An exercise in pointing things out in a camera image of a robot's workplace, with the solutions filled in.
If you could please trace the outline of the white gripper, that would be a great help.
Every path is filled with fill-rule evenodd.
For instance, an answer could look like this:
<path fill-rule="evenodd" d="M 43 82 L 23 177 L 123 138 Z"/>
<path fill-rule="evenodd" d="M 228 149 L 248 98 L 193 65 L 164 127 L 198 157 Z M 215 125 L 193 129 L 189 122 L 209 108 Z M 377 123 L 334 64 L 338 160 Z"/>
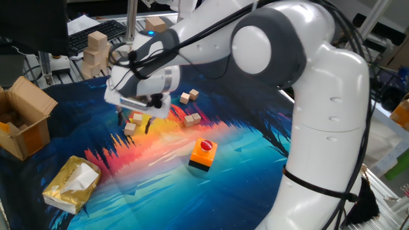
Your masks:
<path fill-rule="evenodd" d="M 130 109 L 150 116 L 154 116 L 156 118 L 164 119 L 167 118 L 171 107 L 171 96 L 169 93 L 164 93 L 164 97 L 163 99 L 161 99 L 162 101 L 161 108 L 155 108 L 154 106 L 147 107 L 146 106 L 147 103 L 140 102 L 134 99 L 124 98 L 118 92 L 111 90 L 110 87 L 107 87 L 107 89 L 105 90 L 104 99 L 109 104 L 119 106 L 116 108 L 118 113 L 118 126 L 121 126 L 123 122 L 122 108 Z M 148 134 L 152 121 L 153 117 L 150 117 L 145 126 L 144 130 L 145 134 Z"/>

